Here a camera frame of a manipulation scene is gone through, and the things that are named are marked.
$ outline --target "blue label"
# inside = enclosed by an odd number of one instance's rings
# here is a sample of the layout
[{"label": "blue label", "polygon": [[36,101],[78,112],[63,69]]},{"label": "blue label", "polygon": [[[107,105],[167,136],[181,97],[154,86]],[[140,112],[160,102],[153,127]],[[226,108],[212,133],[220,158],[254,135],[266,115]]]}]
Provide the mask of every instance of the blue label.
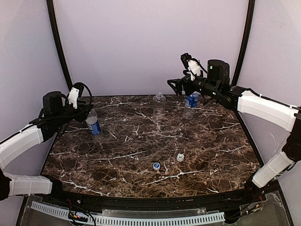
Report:
[{"label": "blue label", "polygon": [[99,126],[99,122],[97,121],[96,123],[94,123],[93,125],[88,125],[90,132],[92,133],[93,136],[98,135],[101,133],[101,129]]},{"label": "blue label", "polygon": [[190,96],[186,97],[186,106],[195,107],[198,103],[198,94],[193,93]]}]

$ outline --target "blue bottle cap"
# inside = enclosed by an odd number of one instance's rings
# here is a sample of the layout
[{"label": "blue bottle cap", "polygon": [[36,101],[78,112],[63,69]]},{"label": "blue bottle cap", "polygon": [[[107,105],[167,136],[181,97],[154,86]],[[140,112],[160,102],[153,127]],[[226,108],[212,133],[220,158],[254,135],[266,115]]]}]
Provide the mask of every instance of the blue bottle cap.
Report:
[{"label": "blue bottle cap", "polygon": [[155,162],[153,167],[154,167],[154,170],[159,170],[160,169],[160,163]]}]

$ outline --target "bottle with blue label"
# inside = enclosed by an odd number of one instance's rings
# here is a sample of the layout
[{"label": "bottle with blue label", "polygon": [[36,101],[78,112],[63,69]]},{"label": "bottle with blue label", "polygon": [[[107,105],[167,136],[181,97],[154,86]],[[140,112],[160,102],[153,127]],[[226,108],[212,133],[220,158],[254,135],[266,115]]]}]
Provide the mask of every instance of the bottle with blue label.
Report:
[{"label": "bottle with blue label", "polygon": [[195,113],[195,108],[198,103],[198,94],[193,93],[190,96],[186,97],[184,112],[183,112],[183,118],[187,120],[191,120],[193,118],[193,115]]},{"label": "bottle with blue label", "polygon": [[100,141],[103,138],[103,131],[100,128],[97,113],[92,109],[86,119],[87,126],[92,135],[94,141]]}]

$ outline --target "white wall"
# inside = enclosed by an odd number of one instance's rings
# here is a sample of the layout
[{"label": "white wall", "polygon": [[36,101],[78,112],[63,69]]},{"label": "white wall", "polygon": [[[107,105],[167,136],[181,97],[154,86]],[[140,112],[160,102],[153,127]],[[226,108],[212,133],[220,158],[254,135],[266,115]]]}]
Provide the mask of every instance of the white wall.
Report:
[{"label": "white wall", "polygon": [[172,94],[180,56],[222,59],[234,72],[247,0],[55,0],[73,82],[94,96]]},{"label": "white wall", "polygon": [[[0,1],[0,140],[35,119],[42,97],[50,91],[67,93],[52,37],[45,0]],[[51,141],[15,159],[5,169],[38,175]],[[22,197],[0,202],[0,226],[14,226]]]},{"label": "white wall", "polygon": [[[259,0],[255,4],[250,40],[240,86],[265,96],[301,104],[301,1]],[[265,162],[282,147],[287,133],[271,123],[243,115]],[[301,226],[301,164],[279,178],[296,226]]]}]

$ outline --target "black pole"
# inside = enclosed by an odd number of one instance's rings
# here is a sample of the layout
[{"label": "black pole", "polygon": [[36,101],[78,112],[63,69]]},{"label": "black pole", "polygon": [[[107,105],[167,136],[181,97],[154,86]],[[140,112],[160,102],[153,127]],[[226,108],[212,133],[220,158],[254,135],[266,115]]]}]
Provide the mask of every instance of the black pole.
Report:
[{"label": "black pole", "polygon": [[249,35],[250,35],[250,30],[251,30],[251,24],[252,24],[252,18],[253,18],[253,13],[254,13],[254,6],[255,6],[255,0],[249,0],[243,40],[241,42],[240,51],[239,51],[239,55],[238,55],[238,59],[237,59],[237,63],[236,63],[236,68],[235,68],[235,72],[234,72],[233,79],[232,79],[232,85],[233,86],[237,85],[240,70],[241,70],[241,67],[243,65],[243,61],[244,61],[244,58],[245,58],[246,47],[248,45],[248,40],[249,40]]},{"label": "black pole", "polygon": [[70,74],[69,74],[69,71],[68,71],[68,67],[67,67],[65,56],[64,56],[60,35],[59,35],[59,32],[58,32],[58,28],[57,28],[57,23],[56,23],[56,18],[55,18],[55,8],[54,8],[54,5],[53,5],[53,0],[47,0],[47,8],[48,8],[49,20],[50,20],[50,24],[51,24],[53,38],[55,40],[55,46],[56,46],[58,58],[59,58],[60,63],[61,63],[61,67],[62,67],[62,70],[63,70],[63,74],[64,74],[64,77],[65,77],[68,89],[71,90],[73,85],[72,85],[71,77],[70,77]]}]

